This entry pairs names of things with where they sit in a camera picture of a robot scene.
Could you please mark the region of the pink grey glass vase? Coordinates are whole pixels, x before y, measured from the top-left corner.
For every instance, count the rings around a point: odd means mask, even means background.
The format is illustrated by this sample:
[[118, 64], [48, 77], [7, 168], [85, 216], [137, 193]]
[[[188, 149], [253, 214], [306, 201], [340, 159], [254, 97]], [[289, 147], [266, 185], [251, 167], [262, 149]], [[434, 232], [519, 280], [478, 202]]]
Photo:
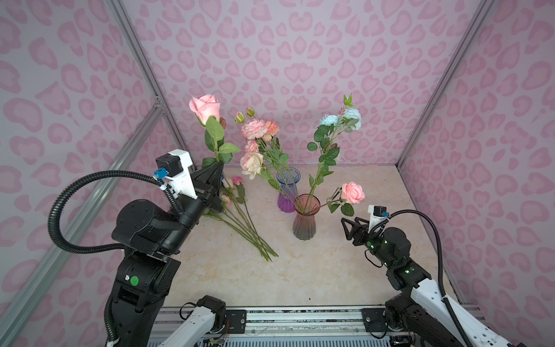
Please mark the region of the pink grey glass vase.
[[321, 208], [321, 202], [310, 194], [299, 195], [294, 203], [297, 213], [293, 222], [293, 235], [303, 241], [314, 237], [317, 230], [315, 216]]

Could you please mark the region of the pink white peony spray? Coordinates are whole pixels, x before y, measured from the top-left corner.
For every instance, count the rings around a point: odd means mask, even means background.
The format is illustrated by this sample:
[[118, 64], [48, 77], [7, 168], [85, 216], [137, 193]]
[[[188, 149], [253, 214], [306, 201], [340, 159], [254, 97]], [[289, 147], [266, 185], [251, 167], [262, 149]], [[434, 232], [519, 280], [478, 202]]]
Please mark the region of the pink white peony spray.
[[279, 195], [276, 174], [293, 168], [289, 164], [289, 154], [282, 149], [278, 138], [280, 127], [275, 121], [257, 118], [250, 107], [243, 113], [238, 112], [234, 120], [241, 125], [241, 136], [246, 141], [240, 160], [242, 174], [251, 180], [262, 179]]

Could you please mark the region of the blue purple glass vase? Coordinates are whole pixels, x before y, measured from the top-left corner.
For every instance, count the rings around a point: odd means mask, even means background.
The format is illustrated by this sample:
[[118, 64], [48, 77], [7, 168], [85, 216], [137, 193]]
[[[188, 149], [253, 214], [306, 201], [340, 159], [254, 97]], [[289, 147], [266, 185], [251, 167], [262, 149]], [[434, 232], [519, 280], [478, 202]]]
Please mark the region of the blue purple glass vase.
[[280, 185], [278, 208], [284, 213], [295, 212], [295, 202], [299, 195], [296, 185], [301, 179], [301, 173], [295, 168], [290, 168], [283, 173], [277, 173], [276, 179]]

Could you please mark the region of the pale blue flower spray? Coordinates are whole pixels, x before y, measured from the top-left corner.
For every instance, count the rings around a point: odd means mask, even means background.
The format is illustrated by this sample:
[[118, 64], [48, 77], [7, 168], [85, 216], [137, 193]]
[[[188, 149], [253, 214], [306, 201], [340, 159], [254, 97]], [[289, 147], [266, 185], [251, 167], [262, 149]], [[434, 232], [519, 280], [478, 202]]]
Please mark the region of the pale blue flower spray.
[[313, 134], [312, 141], [307, 144], [311, 153], [318, 154], [318, 165], [315, 175], [309, 175], [309, 197], [315, 197], [316, 188], [323, 184], [326, 177], [332, 174], [331, 168], [339, 161], [341, 148], [337, 143], [342, 134], [360, 130], [362, 116], [354, 107], [353, 94], [344, 95], [343, 106], [337, 114], [324, 115]]

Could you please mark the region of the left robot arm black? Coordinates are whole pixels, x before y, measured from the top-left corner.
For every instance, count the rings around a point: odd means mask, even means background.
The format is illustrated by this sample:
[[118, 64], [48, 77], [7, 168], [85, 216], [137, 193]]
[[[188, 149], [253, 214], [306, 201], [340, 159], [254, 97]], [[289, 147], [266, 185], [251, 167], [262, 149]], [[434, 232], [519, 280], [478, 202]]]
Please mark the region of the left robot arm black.
[[124, 245], [114, 285], [104, 309], [108, 346], [146, 346], [156, 317], [181, 263], [173, 256], [207, 209], [222, 211], [221, 162], [192, 174], [196, 198], [180, 195], [182, 211], [149, 200], [128, 203], [112, 233]]

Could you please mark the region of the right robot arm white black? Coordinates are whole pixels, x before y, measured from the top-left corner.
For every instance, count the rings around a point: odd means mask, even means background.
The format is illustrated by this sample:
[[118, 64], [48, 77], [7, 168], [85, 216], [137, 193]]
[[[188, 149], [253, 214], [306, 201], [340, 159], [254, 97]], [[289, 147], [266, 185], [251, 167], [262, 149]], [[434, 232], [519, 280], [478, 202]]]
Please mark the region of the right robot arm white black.
[[415, 215], [428, 222], [434, 233], [438, 276], [432, 275], [410, 257], [411, 243], [400, 228], [387, 224], [405, 210], [381, 217], [342, 218], [345, 238], [354, 246], [364, 246], [380, 265], [398, 295], [386, 301], [384, 334], [412, 332], [431, 346], [511, 346], [511, 342], [484, 325], [457, 300], [449, 296], [443, 281], [444, 263], [439, 231], [429, 216]]

